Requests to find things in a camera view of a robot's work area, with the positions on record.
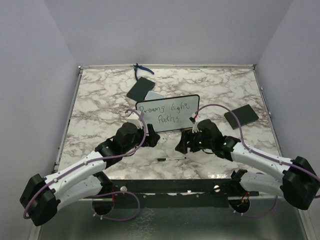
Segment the black whiteboard marker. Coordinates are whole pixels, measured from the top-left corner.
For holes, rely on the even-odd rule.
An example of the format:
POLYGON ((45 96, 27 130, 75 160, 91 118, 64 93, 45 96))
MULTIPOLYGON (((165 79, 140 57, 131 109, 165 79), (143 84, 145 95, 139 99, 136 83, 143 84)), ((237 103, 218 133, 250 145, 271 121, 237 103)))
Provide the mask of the black whiteboard marker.
POLYGON ((173 161, 173 160, 185 160, 186 157, 185 156, 181 156, 181 157, 165 157, 166 161, 173 161))

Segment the small whiteboard black frame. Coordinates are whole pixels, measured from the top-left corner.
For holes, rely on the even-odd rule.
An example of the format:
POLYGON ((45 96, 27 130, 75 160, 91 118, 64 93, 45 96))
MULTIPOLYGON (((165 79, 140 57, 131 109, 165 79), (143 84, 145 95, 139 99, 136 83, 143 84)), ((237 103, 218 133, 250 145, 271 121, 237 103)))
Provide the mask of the small whiteboard black frame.
POLYGON ((144 122, 160 133, 191 128, 190 117, 199 109, 199 103, 200 96, 191 94, 141 101, 135 108, 142 113, 144 122))

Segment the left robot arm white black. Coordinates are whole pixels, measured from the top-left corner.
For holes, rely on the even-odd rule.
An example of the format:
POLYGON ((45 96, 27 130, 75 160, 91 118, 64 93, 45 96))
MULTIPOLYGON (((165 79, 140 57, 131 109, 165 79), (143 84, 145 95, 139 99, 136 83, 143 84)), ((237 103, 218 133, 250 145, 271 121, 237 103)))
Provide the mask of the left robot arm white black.
POLYGON ((101 142, 79 162, 47 176, 33 175, 19 199, 24 208, 23 218, 41 226, 77 200, 106 197, 113 187, 103 170, 133 155, 141 147, 155 147, 159 139, 152 124, 138 127, 126 122, 114 136, 101 142))

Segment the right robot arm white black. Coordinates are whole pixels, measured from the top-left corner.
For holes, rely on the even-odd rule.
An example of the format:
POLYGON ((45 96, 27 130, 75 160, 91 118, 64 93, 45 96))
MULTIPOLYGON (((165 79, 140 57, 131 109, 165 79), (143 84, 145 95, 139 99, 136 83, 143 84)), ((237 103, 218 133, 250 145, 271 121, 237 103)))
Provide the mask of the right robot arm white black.
POLYGON ((240 139, 223 135, 217 125, 206 119, 184 130, 175 150, 186 154, 210 150, 221 159, 248 165, 262 172, 245 172, 230 182, 229 189, 240 196, 244 192, 264 192, 284 198, 293 207, 307 210, 320 189, 320 179, 305 158, 290 159, 246 146, 240 139))

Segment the small white square device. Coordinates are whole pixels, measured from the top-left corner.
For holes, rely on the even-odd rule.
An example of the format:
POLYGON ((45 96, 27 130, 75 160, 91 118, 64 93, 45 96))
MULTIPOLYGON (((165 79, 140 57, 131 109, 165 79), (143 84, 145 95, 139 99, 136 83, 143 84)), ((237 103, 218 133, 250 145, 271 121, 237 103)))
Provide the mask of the small white square device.
POLYGON ((154 92, 154 91, 148 91, 148 93, 146 94, 144 100, 145 101, 151 101, 151 100, 158 100, 158 99, 164 99, 165 96, 163 94, 154 92))

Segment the black rectangular box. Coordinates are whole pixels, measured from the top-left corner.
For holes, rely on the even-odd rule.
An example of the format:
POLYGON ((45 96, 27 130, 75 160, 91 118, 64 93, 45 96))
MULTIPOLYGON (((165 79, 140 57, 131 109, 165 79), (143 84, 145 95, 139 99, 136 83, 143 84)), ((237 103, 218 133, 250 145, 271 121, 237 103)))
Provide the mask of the black rectangular box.
POLYGON ((147 93, 155 87, 155 82, 145 78, 140 77, 133 87, 128 91, 126 96, 131 100, 136 102, 144 101, 147 93))

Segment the black eraser block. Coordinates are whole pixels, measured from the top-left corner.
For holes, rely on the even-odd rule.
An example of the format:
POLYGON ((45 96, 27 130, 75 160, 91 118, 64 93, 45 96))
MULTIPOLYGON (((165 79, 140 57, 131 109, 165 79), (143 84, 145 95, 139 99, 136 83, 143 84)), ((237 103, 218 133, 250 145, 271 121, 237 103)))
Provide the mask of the black eraser block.
MULTIPOLYGON (((231 112, 236 115, 241 126, 248 125, 248 124, 253 123, 259 119, 259 116, 256 114, 254 109, 249 104, 241 106, 237 109, 234 109, 231 112)), ((229 123, 229 125, 231 126, 231 128, 233 130, 235 130, 235 129, 239 128, 239 125, 238 125, 238 122, 236 121, 235 117, 231 114, 231 112, 229 112, 229 111, 226 112, 224 114, 224 117, 227 120, 227 122, 229 123)))

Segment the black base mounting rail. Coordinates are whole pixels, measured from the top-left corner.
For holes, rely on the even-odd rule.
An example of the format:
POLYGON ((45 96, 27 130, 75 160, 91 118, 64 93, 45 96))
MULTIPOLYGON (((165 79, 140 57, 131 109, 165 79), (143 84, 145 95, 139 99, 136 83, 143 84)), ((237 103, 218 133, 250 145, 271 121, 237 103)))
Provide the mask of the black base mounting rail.
POLYGON ((142 208, 227 208, 228 198, 240 199, 246 190, 230 178, 218 179, 135 179, 113 180, 137 196, 142 208))

